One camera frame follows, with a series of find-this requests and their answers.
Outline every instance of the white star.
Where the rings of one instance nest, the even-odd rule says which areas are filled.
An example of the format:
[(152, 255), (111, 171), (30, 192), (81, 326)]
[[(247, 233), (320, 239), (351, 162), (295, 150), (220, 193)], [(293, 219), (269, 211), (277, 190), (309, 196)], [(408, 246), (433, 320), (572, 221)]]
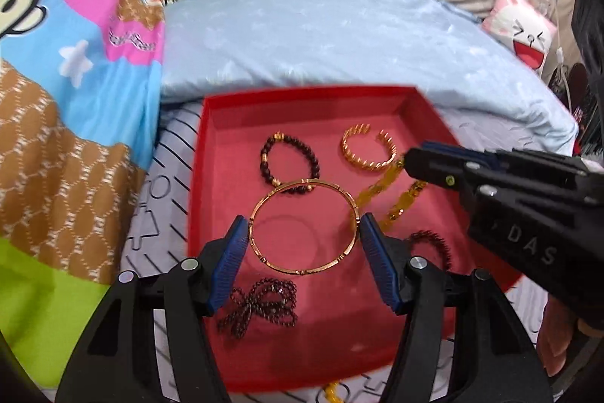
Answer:
[(73, 87), (80, 87), (84, 73), (92, 69), (93, 63), (86, 57), (87, 40), (80, 40), (75, 47), (63, 47), (59, 54), (65, 60), (59, 66), (59, 74), (68, 77)]

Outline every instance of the red box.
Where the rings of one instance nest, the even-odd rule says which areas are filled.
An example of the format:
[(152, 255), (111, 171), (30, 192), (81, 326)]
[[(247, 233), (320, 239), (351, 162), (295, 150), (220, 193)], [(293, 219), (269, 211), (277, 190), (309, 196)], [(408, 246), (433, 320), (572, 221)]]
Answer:
[[(209, 240), (222, 237), (237, 214), (249, 217), (272, 189), (260, 174), (260, 150), (276, 131), (302, 140), (315, 153), (321, 178), (353, 197), (378, 180), (343, 157), (340, 140), (347, 128), (369, 123), (366, 136), (350, 138), (358, 155), (383, 161), (375, 136), (385, 129), (398, 152), (423, 141), (456, 144), (430, 103), (411, 87), (320, 87), (212, 96), (205, 100), (195, 153), (189, 203), (188, 253), (195, 256)], [(308, 178), (309, 166), (291, 146), (276, 144), (270, 168), (282, 182)], [(374, 198), (365, 211), (380, 219), (413, 180), (405, 173)], [(349, 211), (336, 193), (322, 188), (304, 196), (279, 194), (261, 210), (254, 236), (273, 263), (305, 269), (335, 258), (350, 241)], [(428, 186), (389, 231), (405, 238), (431, 230), (446, 239), (453, 271), (487, 267), (503, 288), (519, 274), (466, 239), (467, 217), (455, 193)], [(439, 264), (430, 246), (416, 253)], [(290, 279), (297, 285), (298, 324), (285, 328), (252, 318), (242, 340), (219, 334), (216, 318), (206, 320), (216, 361), (229, 391), (268, 392), (321, 386), (372, 371), (392, 362), (404, 319), (380, 300), (362, 247), (335, 267), (308, 276), (270, 270), (248, 248), (235, 280), (245, 292), (264, 277)], [(445, 313), (445, 333), (454, 330), (454, 313)]]

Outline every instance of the human hand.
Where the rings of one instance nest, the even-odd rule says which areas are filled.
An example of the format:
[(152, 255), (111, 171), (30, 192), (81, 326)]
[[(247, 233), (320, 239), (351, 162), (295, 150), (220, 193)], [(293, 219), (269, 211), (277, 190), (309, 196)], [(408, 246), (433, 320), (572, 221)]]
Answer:
[(548, 296), (537, 336), (537, 354), (549, 377), (558, 374), (566, 363), (576, 320), (569, 308), (555, 297)]

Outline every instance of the white cushion with black lines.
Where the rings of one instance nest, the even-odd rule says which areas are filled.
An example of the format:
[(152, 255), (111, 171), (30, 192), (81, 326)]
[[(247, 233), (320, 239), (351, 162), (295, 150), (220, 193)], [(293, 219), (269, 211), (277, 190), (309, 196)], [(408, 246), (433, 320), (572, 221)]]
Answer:
[[(197, 140), (202, 103), (189, 103), (171, 111), (161, 133), (122, 256), (122, 270), (139, 276), (167, 272), (186, 255), (187, 206), (191, 166)], [(440, 108), (462, 145), (484, 148), (536, 148), (532, 133), (511, 120), (478, 111)], [(533, 343), (541, 326), (547, 295), (539, 286), (523, 278), (508, 292)], [(155, 311), (155, 341), (159, 378), (164, 396), (179, 401), (170, 352), (165, 334), (165, 315)], [(453, 355), (452, 339), (444, 340), (439, 370), (434, 381), (433, 399), (446, 394)], [(384, 390), (389, 367), (342, 381), (338, 395), (345, 403), (377, 403)], [(285, 393), (231, 395), (233, 403), (326, 403), (321, 388), (306, 388)]]

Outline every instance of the blue bedsheet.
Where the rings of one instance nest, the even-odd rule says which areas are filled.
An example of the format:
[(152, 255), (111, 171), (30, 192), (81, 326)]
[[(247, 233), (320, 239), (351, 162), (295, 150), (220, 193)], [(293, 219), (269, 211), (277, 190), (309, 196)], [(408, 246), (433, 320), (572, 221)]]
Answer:
[(162, 100), (259, 87), (416, 85), (569, 154), (577, 125), (467, 12), (438, 0), (183, 0), (166, 9)]

